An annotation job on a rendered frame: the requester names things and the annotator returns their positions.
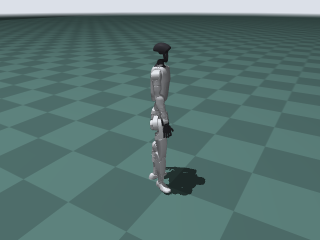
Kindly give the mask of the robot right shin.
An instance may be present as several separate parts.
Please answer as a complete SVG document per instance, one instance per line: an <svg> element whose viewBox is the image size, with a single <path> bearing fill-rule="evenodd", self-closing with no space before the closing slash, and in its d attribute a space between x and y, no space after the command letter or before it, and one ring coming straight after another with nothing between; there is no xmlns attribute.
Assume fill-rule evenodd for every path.
<svg viewBox="0 0 320 240"><path fill-rule="evenodd" d="M159 158L158 152L154 153L155 157L155 169L157 172L157 177L158 177L158 183L161 184L164 182L164 174L166 171L166 158L163 157L162 159Z"/></svg>

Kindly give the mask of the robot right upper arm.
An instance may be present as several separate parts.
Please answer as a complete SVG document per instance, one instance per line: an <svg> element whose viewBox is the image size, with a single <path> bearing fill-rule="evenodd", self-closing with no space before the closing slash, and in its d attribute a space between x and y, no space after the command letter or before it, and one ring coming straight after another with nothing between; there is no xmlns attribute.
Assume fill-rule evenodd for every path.
<svg viewBox="0 0 320 240"><path fill-rule="evenodd" d="M153 72L151 72L151 81L153 85L153 92L154 92L154 99L156 101L156 98L161 96L163 97L163 101L165 100L165 96L161 94L162 86L161 86L161 80L162 80L162 73L161 70L156 69Z"/></svg>

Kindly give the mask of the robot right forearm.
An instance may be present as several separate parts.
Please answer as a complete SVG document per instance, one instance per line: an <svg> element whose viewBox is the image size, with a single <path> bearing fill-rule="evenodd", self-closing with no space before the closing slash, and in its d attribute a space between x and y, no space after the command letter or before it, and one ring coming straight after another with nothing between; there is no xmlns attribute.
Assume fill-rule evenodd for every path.
<svg viewBox="0 0 320 240"><path fill-rule="evenodd" d="M161 96L158 96L156 98L156 107L158 109L159 112L159 117L161 118L161 120L163 121L163 124L168 124L168 115L166 113L166 108L165 108L165 104L164 104L164 99Z"/></svg>

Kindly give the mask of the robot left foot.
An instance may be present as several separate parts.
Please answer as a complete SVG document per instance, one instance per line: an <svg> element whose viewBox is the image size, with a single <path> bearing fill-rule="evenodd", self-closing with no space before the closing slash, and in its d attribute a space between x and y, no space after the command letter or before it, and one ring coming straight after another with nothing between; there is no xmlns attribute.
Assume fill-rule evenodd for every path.
<svg viewBox="0 0 320 240"><path fill-rule="evenodd" d="M164 173L164 176L165 176L165 175L167 175L167 172ZM157 174L155 175L155 172L154 172L154 173L152 172L152 173L149 175L148 178L149 178L150 180L153 180L153 179L158 178L158 175L157 175Z"/></svg>

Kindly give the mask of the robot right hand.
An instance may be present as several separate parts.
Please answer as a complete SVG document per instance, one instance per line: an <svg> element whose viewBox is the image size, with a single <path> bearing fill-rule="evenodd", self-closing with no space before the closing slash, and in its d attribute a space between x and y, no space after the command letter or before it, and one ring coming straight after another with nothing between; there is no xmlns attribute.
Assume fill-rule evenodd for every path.
<svg viewBox="0 0 320 240"><path fill-rule="evenodd" d="M169 138L170 136L172 136L171 130L172 132L174 131L171 126L169 125L169 122L167 124L163 123L163 120L161 120L161 124L163 126L163 138Z"/></svg>

